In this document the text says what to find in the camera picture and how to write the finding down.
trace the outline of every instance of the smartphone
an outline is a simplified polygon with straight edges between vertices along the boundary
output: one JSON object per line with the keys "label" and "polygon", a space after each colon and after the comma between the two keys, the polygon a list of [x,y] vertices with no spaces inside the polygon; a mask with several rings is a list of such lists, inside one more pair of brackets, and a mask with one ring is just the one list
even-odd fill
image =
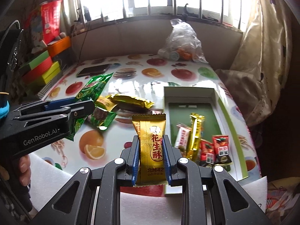
{"label": "smartphone", "polygon": [[76,77],[83,77],[83,76],[95,76],[99,74],[105,73],[110,67],[110,64],[98,65],[94,67],[84,68],[79,73],[76,74]]}

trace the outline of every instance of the red and black snack package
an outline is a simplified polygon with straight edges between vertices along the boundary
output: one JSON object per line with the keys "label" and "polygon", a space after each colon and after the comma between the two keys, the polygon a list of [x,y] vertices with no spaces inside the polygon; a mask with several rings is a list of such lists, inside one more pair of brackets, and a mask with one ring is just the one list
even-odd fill
{"label": "red and black snack package", "polygon": [[216,153],[215,164],[231,164],[232,161],[229,157],[229,141],[228,135],[215,135],[212,136],[214,144],[214,151]]}
{"label": "red and black snack package", "polygon": [[198,150],[198,159],[200,158],[199,166],[212,168],[215,162],[214,145],[204,139],[201,139],[201,150]]}

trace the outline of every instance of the transparent plastic bag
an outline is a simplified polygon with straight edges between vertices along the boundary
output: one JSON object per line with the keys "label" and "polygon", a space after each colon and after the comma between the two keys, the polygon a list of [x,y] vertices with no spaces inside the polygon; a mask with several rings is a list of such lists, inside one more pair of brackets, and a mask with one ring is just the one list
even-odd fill
{"label": "transparent plastic bag", "polygon": [[177,61],[190,60],[194,62],[208,63],[202,51],[201,41],[193,28],[180,19],[171,19],[173,31],[166,39],[166,44],[159,49],[158,55],[171,60]]}

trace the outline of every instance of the human hand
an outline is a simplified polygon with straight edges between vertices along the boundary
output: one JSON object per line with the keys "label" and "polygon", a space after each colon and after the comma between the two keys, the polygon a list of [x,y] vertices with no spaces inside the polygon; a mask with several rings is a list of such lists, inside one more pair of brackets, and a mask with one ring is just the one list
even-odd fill
{"label": "human hand", "polygon": [[23,186],[27,186],[30,184],[31,170],[30,170],[30,157],[29,155],[23,156],[19,161],[19,170],[21,172],[20,175],[20,183]]}

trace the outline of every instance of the blue cloth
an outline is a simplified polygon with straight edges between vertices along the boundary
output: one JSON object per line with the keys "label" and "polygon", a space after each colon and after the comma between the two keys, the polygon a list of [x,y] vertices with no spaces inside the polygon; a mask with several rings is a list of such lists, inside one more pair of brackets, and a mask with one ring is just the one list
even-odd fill
{"label": "blue cloth", "polygon": [[6,107],[0,108],[0,119],[4,118],[9,112],[9,103],[7,101]]}

